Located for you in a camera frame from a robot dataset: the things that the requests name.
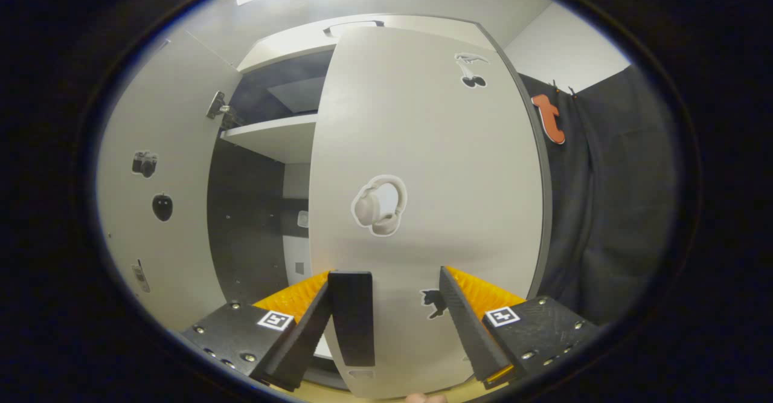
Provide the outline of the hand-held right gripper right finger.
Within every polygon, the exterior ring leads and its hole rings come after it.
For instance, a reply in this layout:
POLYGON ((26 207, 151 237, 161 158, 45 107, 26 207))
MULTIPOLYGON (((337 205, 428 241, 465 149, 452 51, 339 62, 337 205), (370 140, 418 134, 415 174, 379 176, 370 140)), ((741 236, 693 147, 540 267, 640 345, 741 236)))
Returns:
POLYGON ((441 267, 439 288, 486 389, 556 369, 601 332, 554 298, 525 300, 453 267, 441 267))

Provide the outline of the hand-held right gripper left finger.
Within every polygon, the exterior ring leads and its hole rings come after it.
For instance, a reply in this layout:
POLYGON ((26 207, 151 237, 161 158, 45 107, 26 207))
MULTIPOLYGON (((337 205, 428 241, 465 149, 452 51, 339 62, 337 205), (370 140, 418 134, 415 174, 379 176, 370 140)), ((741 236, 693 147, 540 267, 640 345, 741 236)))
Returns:
POLYGON ((295 391, 332 314, 328 280, 321 272, 253 304, 224 304, 183 337, 229 369, 295 391))

